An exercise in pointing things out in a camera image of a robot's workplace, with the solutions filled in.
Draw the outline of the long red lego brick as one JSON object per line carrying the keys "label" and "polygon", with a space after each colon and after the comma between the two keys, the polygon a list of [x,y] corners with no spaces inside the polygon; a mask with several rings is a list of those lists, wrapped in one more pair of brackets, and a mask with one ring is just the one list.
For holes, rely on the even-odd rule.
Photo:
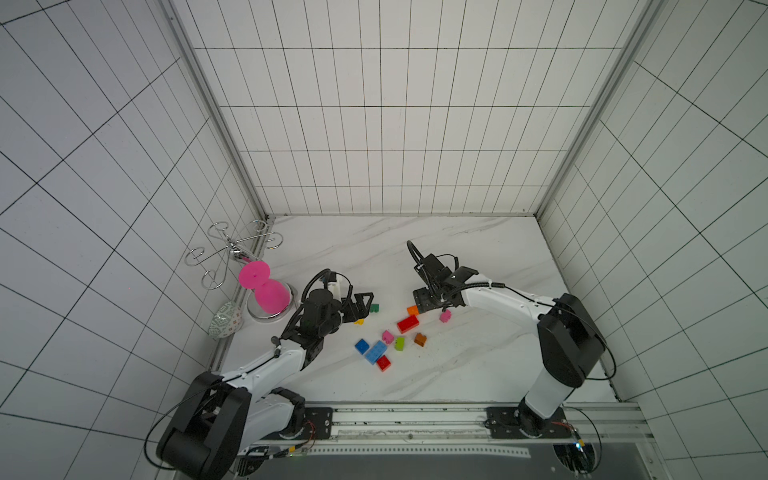
{"label": "long red lego brick", "polygon": [[410,315],[407,318],[399,321],[396,326],[401,334],[405,334],[420,325],[418,317],[416,315]]}

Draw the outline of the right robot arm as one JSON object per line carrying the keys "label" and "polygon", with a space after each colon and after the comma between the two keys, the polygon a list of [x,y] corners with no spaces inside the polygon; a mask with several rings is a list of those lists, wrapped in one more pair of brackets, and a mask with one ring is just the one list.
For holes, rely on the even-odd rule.
{"label": "right robot arm", "polygon": [[513,424],[528,438],[540,437],[607,350],[582,302],[568,293],[557,298],[525,293],[459,264],[451,269],[434,254],[414,251],[412,257],[425,283],[413,292],[421,313],[469,307],[535,327],[542,370],[519,402]]}

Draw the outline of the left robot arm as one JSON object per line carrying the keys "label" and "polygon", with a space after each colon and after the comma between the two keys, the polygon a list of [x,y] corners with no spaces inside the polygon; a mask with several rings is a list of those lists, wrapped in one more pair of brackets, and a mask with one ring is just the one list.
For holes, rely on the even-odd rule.
{"label": "left robot arm", "polygon": [[273,349],[223,375],[198,375],[170,419],[149,460],[190,479],[221,479],[237,457],[265,437],[296,438],[309,421],[304,399],[282,383],[319,355],[326,336],[370,313],[374,295],[349,290],[337,298],[328,288],[303,293]]}

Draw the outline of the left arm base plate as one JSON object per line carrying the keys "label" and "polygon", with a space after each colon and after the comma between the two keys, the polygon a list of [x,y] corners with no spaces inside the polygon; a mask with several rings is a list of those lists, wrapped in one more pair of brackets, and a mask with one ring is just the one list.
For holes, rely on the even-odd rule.
{"label": "left arm base plate", "polygon": [[300,441],[328,440],[333,427],[334,410],[330,407],[296,407],[293,413],[294,438]]}

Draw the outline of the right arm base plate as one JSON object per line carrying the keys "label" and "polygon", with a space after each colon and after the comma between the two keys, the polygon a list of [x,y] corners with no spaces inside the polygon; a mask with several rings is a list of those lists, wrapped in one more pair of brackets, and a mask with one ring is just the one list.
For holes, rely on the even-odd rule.
{"label": "right arm base plate", "polygon": [[485,409],[484,427],[492,439],[568,439],[572,429],[566,424],[562,409],[550,419],[542,419],[528,407],[496,406]]}

